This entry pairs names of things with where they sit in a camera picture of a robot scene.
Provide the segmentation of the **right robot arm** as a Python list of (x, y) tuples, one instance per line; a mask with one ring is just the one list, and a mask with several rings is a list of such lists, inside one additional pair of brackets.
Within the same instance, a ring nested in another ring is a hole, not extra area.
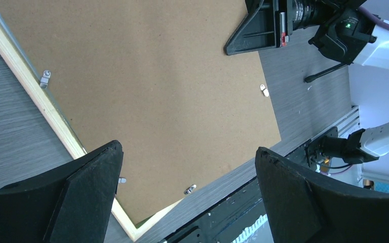
[[(282, 48), (290, 35), (317, 26), (308, 41), (336, 65), (304, 79), (316, 79), (351, 64), (389, 70), (389, 21), (363, 7), (363, 1), (246, 1), (248, 13), (224, 45), (226, 55)], [(333, 127), (300, 148), (297, 162), (308, 167), (324, 166), (333, 157), (344, 166), (378, 160), (389, 153), (389, 122), (360, 129), (339, 138)]]

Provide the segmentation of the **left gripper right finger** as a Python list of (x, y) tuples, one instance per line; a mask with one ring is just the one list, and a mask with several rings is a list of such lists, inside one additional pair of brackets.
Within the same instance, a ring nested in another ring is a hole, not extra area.
[(389, 242), (389, 194), (259, 147), (255, 168), (274, 242)]

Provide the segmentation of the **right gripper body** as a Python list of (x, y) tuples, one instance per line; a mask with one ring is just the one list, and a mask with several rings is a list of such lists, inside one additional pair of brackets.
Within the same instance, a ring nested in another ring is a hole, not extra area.
[(332, 8), (322, 1), (287, 0), (275, 1), (278, 47), (284, 47), (293, 31), (325, 23)]

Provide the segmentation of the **brown backing board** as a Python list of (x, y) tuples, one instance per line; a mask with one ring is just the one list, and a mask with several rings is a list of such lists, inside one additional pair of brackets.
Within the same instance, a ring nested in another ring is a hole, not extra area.
[(223, 47), (244, 1), (0, 1), (0, 14), (90, 151), (122, 144), (134, 224), (281, 136), (258, 53)]

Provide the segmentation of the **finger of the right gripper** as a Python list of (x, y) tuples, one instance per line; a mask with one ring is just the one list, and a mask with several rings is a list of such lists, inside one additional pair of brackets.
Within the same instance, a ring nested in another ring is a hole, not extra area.
[(226, 55), (237, 55), (277, 47), (277, 1), (247, 0), (247, 15), (226, 44)]

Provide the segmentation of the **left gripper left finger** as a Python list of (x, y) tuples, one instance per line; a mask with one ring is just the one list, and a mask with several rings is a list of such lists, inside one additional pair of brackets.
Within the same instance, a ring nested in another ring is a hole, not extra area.
[(113, 140), (0, 188), (0, 242), (103, 242), (123, 156)]

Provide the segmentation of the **wooden picture frame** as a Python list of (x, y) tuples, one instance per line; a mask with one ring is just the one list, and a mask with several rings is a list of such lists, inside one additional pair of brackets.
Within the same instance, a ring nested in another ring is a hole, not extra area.
[[(50, 95), (47, 93), (47, 90), (41, 88), (42, 83), (40, 82), (40, 78), (32, 70), (28, 59), (24, 56), (24, 52), (20, 49), (17, 41), (13, 38), (1, 15), (0, 55), (71, 157), (73, 159), (78, 159), (85, 156), (87, 154), (85, 149), (74, 134), (72, 128), (67, 123), (66, 119), (60, 113), (59, 109), (56, 108), (54, 102), (50, 98)], [(133, 242), (139, 242), (141, 237), (143, 237), (154, 225), (172, 211), (177, 204), (178, 203), (175, 202), (157, 212), (155, 215), (147, 219), (139, 228), (130, 221), (128, 215), (116, 199), (112, 202), (110, 213), (118, 221), (127, 236)]]

